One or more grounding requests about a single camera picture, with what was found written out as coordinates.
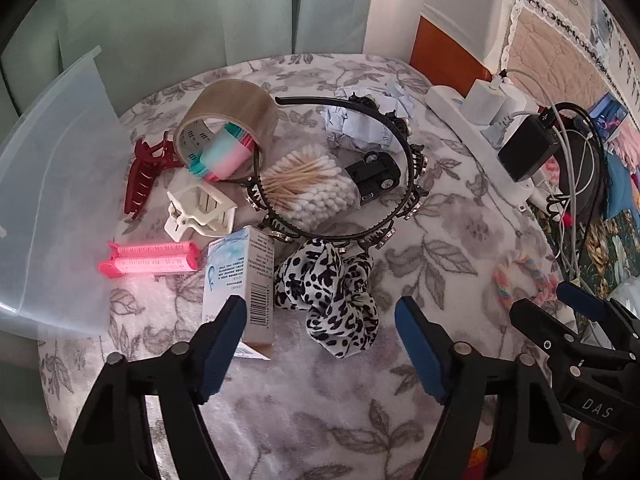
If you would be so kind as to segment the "person right hand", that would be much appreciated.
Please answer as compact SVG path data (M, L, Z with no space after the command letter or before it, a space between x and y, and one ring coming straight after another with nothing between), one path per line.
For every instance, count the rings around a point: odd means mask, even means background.
M606 439L597 436L597 431L593 430L584 422L580 422L575 431L575 445L578 453L583 453L591 448L596 448L602 460L608 462L612 460L624 446L624 440Z

